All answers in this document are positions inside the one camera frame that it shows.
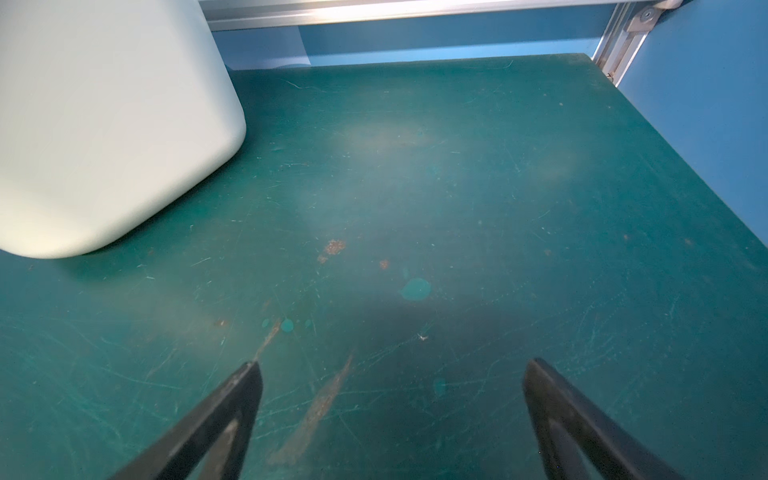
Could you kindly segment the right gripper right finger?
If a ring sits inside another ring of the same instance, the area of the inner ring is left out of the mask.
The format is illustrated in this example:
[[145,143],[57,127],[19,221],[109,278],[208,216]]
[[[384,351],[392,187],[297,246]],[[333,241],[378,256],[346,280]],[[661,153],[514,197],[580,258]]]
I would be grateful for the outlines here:
[[588,479],[588,459],[604,479],[680,479],[541,358],[530,360],[523,393],[549,479]]

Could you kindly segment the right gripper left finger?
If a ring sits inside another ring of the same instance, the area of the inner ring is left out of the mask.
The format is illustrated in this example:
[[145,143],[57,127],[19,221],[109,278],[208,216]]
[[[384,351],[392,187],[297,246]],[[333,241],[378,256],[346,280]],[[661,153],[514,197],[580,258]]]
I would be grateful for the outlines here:
[[114,479],[238,479],[263,393],[256,361],[244,363]]

